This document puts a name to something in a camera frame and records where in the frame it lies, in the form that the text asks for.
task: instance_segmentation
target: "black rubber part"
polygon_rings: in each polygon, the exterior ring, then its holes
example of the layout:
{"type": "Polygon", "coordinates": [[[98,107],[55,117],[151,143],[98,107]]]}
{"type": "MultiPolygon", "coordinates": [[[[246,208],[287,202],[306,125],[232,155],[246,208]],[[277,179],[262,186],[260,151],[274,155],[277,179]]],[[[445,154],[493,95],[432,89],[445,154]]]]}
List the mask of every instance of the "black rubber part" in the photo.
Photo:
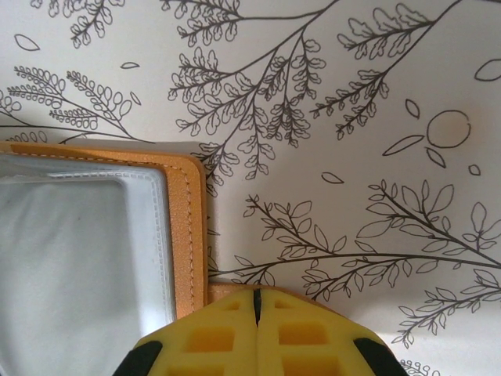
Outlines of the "black rubber part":
{"type": "Polygon", "coordinates": [[[113,376],[148,376],[160,351],[162,342],[150,341],[130,351],[113,376]]]}
{"type": "Polygon", "coordinates": [[[407,372],[385,345],[369,338],[358,338],[353,342],[373,370],[374,376],[407,376],[407,372]]]}
{"type": "Polygon", "coordinates": [[[256,317],[256,325],[259,326],[261,319],[261,290],[254,290],[254,315],[256,317]]]}

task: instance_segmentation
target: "yellow plastic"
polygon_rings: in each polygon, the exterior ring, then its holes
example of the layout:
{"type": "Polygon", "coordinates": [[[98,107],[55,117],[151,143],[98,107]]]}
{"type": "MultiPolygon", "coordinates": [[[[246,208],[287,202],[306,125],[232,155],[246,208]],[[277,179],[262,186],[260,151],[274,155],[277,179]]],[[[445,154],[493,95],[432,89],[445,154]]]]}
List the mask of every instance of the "yellow plastic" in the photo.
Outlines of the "yellow plastic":
{"type": "Polygon", "coordinates": [[[383,345],[372,331],[274,290],[256,326],[253,300],[234,293],[141,339],[163,344],[148,376],[373,376],[353,343],[383,345]]]}

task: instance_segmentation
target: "yellow object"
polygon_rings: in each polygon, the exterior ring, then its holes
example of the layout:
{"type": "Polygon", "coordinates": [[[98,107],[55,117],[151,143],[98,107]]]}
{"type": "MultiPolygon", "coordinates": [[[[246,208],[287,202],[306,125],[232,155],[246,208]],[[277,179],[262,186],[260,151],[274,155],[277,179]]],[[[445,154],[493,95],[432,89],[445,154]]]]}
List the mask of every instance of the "yellow object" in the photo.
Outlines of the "yellow object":
{"type": "Polygon", "coordinates": [[[153,365],[147,364],[142,373],[136,372],[133,368],[137,364],[126,358],[115,375],[406,374],[372,331],[327,309],[274,290],[240,291],[212,303],[142,338],[128,358],[132,358],[134,351],[153,344],[157,344],[157,356],[150,360],[153,365]],[[391,364],[386,353],[367,355],[366,349],[361,350],[360,341],[389,354],[391,364]],[[386,362],[390,368],[380,368],[381,373],[377,368],[381,364],[374,362],[386,362]]]}

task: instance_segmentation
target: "wallpaper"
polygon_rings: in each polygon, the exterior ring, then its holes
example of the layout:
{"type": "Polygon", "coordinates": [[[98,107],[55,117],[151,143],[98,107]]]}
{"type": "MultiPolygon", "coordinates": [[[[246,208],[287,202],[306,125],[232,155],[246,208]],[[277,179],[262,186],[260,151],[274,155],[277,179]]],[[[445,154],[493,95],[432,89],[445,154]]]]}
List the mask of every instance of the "wallpaper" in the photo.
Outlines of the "wallpaper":
{"type": "Polygon", "coordinates": [[[0,136],[191,153],[210,275],[494,374],[500,0],[0,0],[0,136]]]}

